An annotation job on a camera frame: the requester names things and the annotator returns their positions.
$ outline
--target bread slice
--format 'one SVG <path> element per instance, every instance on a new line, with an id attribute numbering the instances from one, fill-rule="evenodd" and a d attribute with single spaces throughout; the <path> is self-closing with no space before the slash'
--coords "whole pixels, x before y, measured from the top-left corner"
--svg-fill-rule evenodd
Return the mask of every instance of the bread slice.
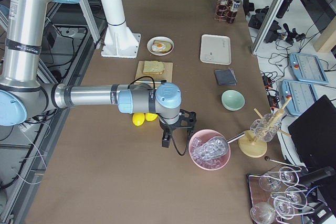
<path id="1" fill-rule="evenodd" d="M 145 61 L 143 65 L 143 74 L 163 74 L 164 64 L 163 62 L 153 60 L 153 61 Z"/>
<path id="2" fill-rule="evenodd" d="M 162 54 L 165 54 L 166 52 L 169 52 L 170 50 L 172 50 L 172 44 L 167 42 L 167 41 L 160 41 L 160 40 L 155 40 L 154 44 L 165 44 L 166 48 L 164 50 L 160 50 L 159 52 Z"/>

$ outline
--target white plate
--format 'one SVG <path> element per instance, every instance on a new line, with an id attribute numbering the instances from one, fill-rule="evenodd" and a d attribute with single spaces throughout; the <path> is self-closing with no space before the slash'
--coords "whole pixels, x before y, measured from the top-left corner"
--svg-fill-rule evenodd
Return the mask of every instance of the white plate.
<path id="1" fill-rule="evenodd" d="M 230 38 L 219 35 L 202 35 L 201 62 L 229 65 L 231 64 Z"/>
<path id="2" fill-rule="evenodd" d="M 165 53 L 161 53 L 161 52 L 153 52 L 152 51 L 152 45 L 154 44 L 154 41 L 155 40 L 160 40 L 160 41 L 164 41 L 164 42 L 169 42 L 170 44 L 172 44 L 172 50 L 170 50 L 169 52 L 165 52 Z M 167 37 L 163 37 L 163 36 L 158 36 L 158 37 L 154 37 L 154 38 L 151 38 L 148 43 L 147 43 L 147 49 L 148 51 L 151 53 L 151 54 L 154 54 L 154 55 L 157 55 L 157 56 L 164 56 L 164 55 L 167 55 L 169 54 L 171 51 L 173 51 L 174 49 L 174 42 L 167 38 Z"/>

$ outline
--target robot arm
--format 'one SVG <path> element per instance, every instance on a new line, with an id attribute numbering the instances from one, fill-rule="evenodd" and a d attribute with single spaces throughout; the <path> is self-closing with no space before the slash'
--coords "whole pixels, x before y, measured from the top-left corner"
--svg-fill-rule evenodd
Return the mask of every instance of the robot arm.
<path id="1" fill-rule="evenodd" d="M 117 104 L 122 113 L 159 114 L 165 147 L 168 147 L 171 130 L 182 127 L 183 121 L 187 121 L 184 128 L 191 135 L 196 114 L 180 110 L 181 92 L 172 83 L 162 84 L 156 91 L 147 84 L 79 87 L 39 83 L 38 60 L 47 4 L 51 1 L 79 2 L 11 0 L 3 73 L 0 76 L 0 125 L 20 124 L 51 109 Z"/>

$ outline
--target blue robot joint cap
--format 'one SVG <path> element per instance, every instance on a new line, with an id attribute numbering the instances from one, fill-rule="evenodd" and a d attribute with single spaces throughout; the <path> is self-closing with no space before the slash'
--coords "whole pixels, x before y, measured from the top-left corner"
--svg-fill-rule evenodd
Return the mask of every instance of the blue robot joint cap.
<path id="1" fill-rule="evenodd" d="M 159 104 L 168 109 L 174 109 L 181 105 L 181 91 L 173 83 L 166 82 L 160 85 L 155 93 Z"/>

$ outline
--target white support pole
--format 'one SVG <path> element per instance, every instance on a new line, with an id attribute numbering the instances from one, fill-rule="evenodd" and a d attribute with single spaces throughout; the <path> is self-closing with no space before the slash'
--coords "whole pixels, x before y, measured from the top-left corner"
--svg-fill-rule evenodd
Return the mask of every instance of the white support pole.
<path id="1" fill-rule="evenodd" d="M 261 25 L 261 28 L 258 32 L 258 35 L 252 45 L 251 52 L 253 55 L 257 54 L 258 48 L 263 43 L 266 34 L 268 33 L 269 28 L 271 27 L 273 20 L 276 16 L 276 14 L 279 11 L 280 6 L 282 5 L 282 2 L 284 0 L 273 0 L 272 4 L 267 12 L 267 15 Z"/>
<path id="2" fill-rule="evenodd" d="M 140 34 L 133 34 L 126 25 L 121 0 L 101 0 L 108 22 L 103 50 L 104 57 L 136 58 Z"/>

